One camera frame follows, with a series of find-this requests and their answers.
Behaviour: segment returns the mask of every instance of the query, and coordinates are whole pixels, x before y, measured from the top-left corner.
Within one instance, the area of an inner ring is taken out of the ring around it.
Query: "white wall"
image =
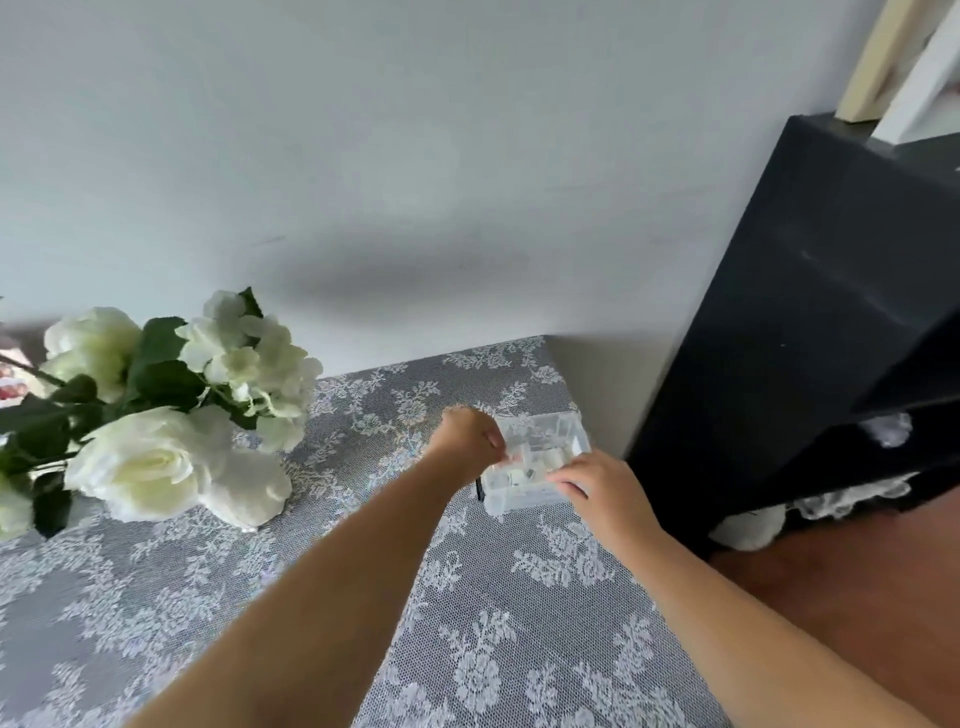
[[[330,373],[534,333],[622,449],[881,0],[0,0],[2,318],[248,283]]]

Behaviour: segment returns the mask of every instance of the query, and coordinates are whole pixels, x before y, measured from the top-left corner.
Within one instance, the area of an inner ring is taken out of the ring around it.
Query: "forearm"
[[[464,477],[454,459],[427,455],[384,486],[286,571],[132,725],[349,725]]]
[[[738,728],[931,725],[672,538],[655,541],[627,545],[624,565]]]

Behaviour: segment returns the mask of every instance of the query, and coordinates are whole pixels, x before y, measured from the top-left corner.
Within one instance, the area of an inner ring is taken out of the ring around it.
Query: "artificial flower bouquet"
[[[74,492],[120,521],[162,521],[201,504],[254,530],[277,515],[290,478],[273,452],[303,437],[322,367],[264,316],[250,288],[219,291],[189,323],[143,328],[116,308],[66,318],[44,335],[30,393],[0,409],[0,541],[64,529]],[[235,448],[236,427],[260,451]]]

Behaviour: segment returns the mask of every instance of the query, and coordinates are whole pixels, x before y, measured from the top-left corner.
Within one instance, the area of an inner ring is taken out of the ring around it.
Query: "floral lace pattern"
[[[92,508],[0,544],[0,728],[119,726],[316,539],[422,451],[455,402],[573,407],[541,338],[318,382],[286,510],[245,534],[203,509]],[[646,593],[566,504],[437,528],[356,726],[729,725]]]

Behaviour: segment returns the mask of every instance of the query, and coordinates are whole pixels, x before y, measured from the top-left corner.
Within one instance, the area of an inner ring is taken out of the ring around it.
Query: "cabinet top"
[[[833,118],[831,113],[796,118],[821,133],[889,159],[904,172],[945,184],[960,193],[960,133],[894,146],[870,137],[876,122],[848,124]]]

